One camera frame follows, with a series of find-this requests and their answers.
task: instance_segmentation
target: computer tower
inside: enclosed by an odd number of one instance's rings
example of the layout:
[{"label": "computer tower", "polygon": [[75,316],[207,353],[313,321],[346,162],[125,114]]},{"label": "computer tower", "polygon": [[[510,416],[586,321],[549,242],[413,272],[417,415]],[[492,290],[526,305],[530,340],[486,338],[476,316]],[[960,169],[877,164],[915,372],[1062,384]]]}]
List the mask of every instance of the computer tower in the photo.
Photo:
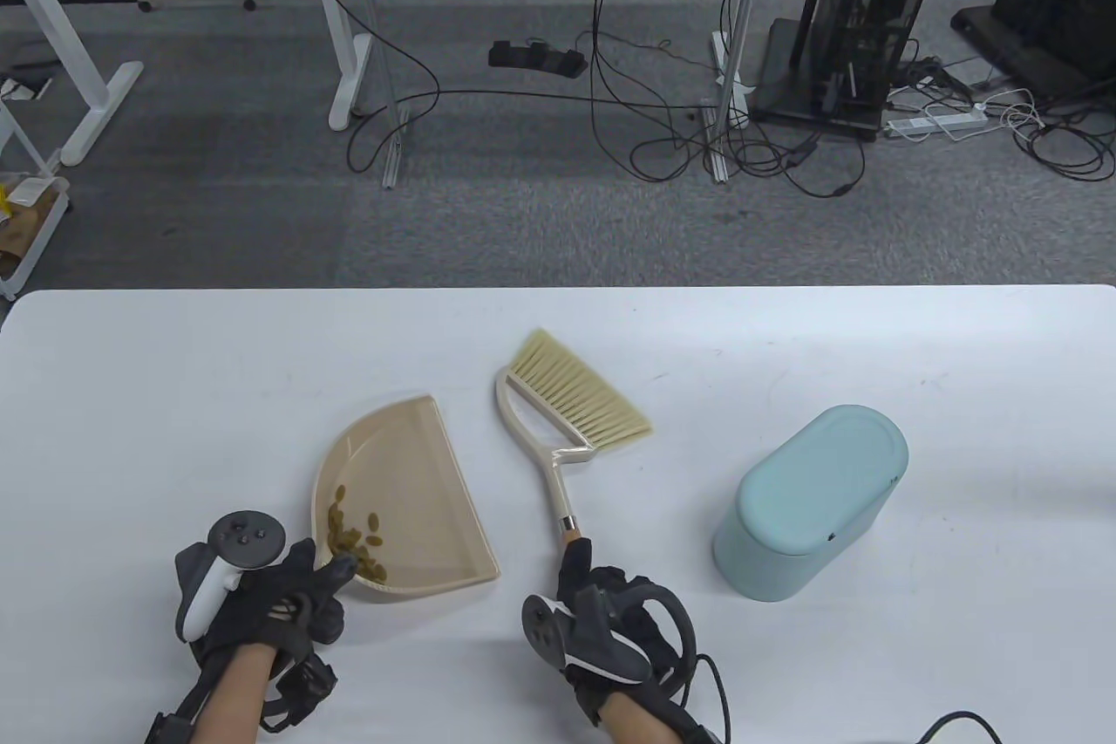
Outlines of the computer tower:
[{"label": "computer tower", "polygon": [[818,0],[810,30],[815,113],[882,113],[922,1]]}]

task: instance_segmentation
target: forearm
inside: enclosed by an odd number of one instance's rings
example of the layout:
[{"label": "forearm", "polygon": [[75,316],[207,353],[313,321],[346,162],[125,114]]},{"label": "forearm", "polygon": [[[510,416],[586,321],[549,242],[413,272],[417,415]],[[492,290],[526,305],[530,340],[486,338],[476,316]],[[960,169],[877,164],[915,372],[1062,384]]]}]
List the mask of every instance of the forearm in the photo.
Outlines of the forearm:
[{"label": "forearm", "polygon": [[682,744],[673,729],[626,695],[614,693],[597,714],[615,744]]},{"label": "forearm", "polygon": [[191,744],[252,744],[263,711],[276,649],[239,648],[194,727]]}]

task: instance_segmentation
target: light blue trash can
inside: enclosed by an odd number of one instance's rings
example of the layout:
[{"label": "light blue trash can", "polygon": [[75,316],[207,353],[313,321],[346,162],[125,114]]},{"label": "light blue trash can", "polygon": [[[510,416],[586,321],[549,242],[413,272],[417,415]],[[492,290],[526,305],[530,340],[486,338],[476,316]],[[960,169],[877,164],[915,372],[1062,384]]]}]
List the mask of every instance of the light blue trash can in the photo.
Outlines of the light blue trash can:
[{"label": "light blue trash can", "polygon": [[906,473],[888,417],[834,406],[745,473],[713,537],[713,559],[743,596],[782,601],[868,531]]}]

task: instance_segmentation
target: white vr controller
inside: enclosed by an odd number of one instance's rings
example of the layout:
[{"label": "white vr controller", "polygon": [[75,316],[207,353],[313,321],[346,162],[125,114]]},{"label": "white vr controller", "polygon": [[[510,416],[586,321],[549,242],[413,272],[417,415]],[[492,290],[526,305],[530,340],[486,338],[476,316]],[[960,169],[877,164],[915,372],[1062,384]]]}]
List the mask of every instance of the white vr controller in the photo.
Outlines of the white vr controller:
[{"label": "white vr controller", "polygon": [[210,530],[205,543],[187,545],[174,557],[182,603],[174,632],[183,642],[205,636],[224,597],[240,584],[244,572],[259,570],[282,554],[287,533],[263,512],[233,512]]}]

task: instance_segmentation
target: cardboard box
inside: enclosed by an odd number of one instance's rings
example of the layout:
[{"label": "cardboard box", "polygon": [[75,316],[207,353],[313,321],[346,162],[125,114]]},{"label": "cardboard box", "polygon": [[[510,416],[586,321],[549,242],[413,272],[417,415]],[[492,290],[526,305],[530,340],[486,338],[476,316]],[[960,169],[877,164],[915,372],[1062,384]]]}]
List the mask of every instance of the cardboard box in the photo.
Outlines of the cardboard box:
[{"label": "cardboard box", "polygon": [[[10,175],[0,175],[0,189],[4,194],[11,194],[12,186],[20,183],[21,178],[12,178]],[[39,200],[32,206],[20,206],[19,203],[9,203],[12,216],[8,223],[0,226],[0,278],[11,278],[17,267],[27,257],[28,250],[39,234],[39,230],[47,221],[50,207],[58,199],[58,190],[45,190]]]}]

